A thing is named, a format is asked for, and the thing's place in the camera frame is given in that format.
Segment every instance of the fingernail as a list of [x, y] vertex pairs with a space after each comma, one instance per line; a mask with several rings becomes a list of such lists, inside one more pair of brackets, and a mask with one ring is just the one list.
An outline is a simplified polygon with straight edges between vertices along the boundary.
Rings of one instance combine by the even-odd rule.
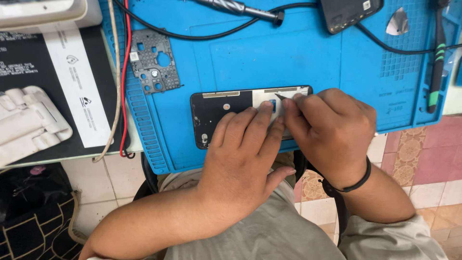
[[261, 103], [261, 105], [262, 105], [262, 106], [272, 106], [273, 103], [271, 103], [271, 102], [269, 102], [269, 101], [263, 101], [263, 102]]
[[295, 95], [293, 96], [293, 99], [294, 99], [294, 100], [297, 100], [297, 99], [299, 99], [300, 97], [303, 97], [303, 94], [297, 93], [297, 94], [295, 94]]
[[282, 101], [282, 105], [284, 106], [284, 108], [287, 108], [289, 106], [289, 99], [284, 99]]

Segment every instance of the black smartphone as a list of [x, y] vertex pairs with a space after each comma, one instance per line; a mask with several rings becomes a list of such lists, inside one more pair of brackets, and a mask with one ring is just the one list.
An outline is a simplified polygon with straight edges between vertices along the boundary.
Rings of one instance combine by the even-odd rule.
[[[193, 94], [191, 114], [197, 148], [208, 148], [218, 122], [227, 113], [240, 113], [251, 106], [259, 109], [263, 101], [269, 100], [273, 103], [273, 115], [271, 116], [271, 122], [273, 122], [278, 116], [284, 115], [282, 100], [275, 94], [291, 99], [296, 93], [309, 95], [313, 93], [313, 89], [309, 85], [303, 85]], [[286, 130], [283, 140], [289, 139], [293, 138]]]
[[377, 13], [383, 0], [319, 0], [327, 30], [337, 34]]

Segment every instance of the hand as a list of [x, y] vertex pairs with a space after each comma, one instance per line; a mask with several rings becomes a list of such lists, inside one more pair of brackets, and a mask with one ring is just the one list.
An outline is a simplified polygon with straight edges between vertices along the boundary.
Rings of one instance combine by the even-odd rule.
[[356, 184], [366, 172], [366, 153], [377, 113], [337, 88], [285, 99], [286, 124], [305, 157], [337, 188]]
[[197, 186], [202, 201], [214, 207], [217, 217], [232, 225], [263, 204], [280, 182], [295, 170], [281, 167], [268, 174], [285, 130], [283, 118], [268, 131], [273, 104], [264, 101], [228, 113], [217, 125]]

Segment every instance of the qr code sticker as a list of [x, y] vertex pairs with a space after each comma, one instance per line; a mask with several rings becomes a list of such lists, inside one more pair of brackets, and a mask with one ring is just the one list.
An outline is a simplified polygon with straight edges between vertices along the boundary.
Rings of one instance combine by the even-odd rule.
[[371, 7], [371, 0], [367, 0], [366, 2], [363, 3], [363, 9], [366, 11]]

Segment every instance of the green screwdriver handle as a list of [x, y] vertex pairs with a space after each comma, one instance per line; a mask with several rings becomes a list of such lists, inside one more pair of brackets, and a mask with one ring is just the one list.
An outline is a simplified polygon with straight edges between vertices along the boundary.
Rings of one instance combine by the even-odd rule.
[[441, 78], [444, 67], [444, 53], [446, 50], [446, 37], [443, 29], [443, 8], [436, 10], [436, 32], [435, 32], [435, 55], [433, 61], [432, 84], [430, 85], [430, 95], [428, 96], [427, 111], [432, 114], [436, 110], [439, 90], [441, 89]]

